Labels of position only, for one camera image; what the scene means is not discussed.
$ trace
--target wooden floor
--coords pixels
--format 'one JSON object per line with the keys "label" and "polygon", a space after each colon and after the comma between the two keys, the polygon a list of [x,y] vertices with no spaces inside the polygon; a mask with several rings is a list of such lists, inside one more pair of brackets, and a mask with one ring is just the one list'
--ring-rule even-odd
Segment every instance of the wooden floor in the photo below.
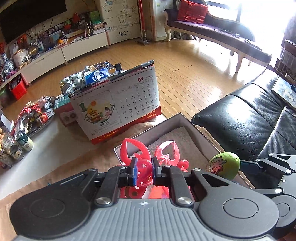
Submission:
{"label": "wooden floor", "polygon": [[248,67],[248,60],[244,59],[239,73],[234,74],[237,56],[230,56],[229,50],[203,39],[201,43],[171,40],[146,46],[128,40],[109,49],[94,50],[44,74],[32,82],[27,94],[3,111],[10,120],[15,120],[27,102],[43,95],[61,94],[60,81],[86,65],[109,60],[129,69],[151,59],[155,60],[161,108],[167,118],[181,112],[191,119],[265,69],[255,63]]}

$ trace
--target black mechanical arm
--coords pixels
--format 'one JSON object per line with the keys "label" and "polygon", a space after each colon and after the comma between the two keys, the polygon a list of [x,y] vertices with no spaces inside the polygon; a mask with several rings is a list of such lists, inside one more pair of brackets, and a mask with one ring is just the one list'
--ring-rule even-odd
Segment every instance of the black mechanical arm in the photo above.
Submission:
{"label": "black mechanical arm", "polygon": [[120,188],[136,184],[133,158],[129,167],[88,169],[19,198],[10,220],[17,241],[271,241],[296,219],[295,191],[287,186],[296,164],[280,160],[242,161],[242,170],[285,177],[276,189],[251,190],[200,168],[159,166],[153,157],[153,184],[168,187],[170,198],[121,199]]}

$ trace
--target red pillow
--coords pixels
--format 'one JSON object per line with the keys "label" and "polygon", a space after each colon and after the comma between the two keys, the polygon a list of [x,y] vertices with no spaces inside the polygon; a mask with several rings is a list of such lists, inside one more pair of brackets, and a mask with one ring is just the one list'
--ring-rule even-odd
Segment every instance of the red pillow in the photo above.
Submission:
{"label": "red pillow", "polygon": [[188,21],[193,23],[203,23],[207,14],[208,6],[186,0],[182,0],[179,6],[177,20]]}

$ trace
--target picture frame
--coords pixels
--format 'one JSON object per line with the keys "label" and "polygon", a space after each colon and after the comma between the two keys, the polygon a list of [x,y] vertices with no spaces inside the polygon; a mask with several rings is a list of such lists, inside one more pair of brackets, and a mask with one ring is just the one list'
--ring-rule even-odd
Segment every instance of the picture frame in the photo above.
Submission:
{"label": "picture frame", "polygon": [[12,57],[18,50],[19,50],[19,47],[17,45],[17,41],[15,40],[9,46],[10,56]]}
{"label": "picture frame", "polygon": [[60,23],[60,24],[56,25],[54,28],[55,28],[56,31],[59,31],[59,30],[61,30],[63,27],[64,27],[64,24],[63,24],[63,23]]}
{"label": "picture frame", "polygon": [[27,35],[23,34],[21,37],[17,39],[17,45],[19,49],[26,49],[29,47]]}
{"label": "picture frame", "polygon": [[48,35],[53,34],[55,31],[56,31],[56,30],[55,30],[55,27],[49,29],[49,30],[48,30]]}

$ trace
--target metal screw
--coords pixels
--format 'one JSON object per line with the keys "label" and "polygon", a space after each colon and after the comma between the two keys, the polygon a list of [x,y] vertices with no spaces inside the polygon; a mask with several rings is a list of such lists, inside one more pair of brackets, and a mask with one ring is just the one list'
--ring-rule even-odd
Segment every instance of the metal screw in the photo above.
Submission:
{"label": "metal screw", "polygon": [[177,201],[178,201],[178,203],[183,204],[183,205],[192,203],[191,198],[188,198],[188,197],[179,197]]}
{"label": "metal screw", "polygon": [[107,205],[109,203],[111,203],[111,199],[108,197],[99,197],[96,200],[97,204],[101,204],[101,205]]}

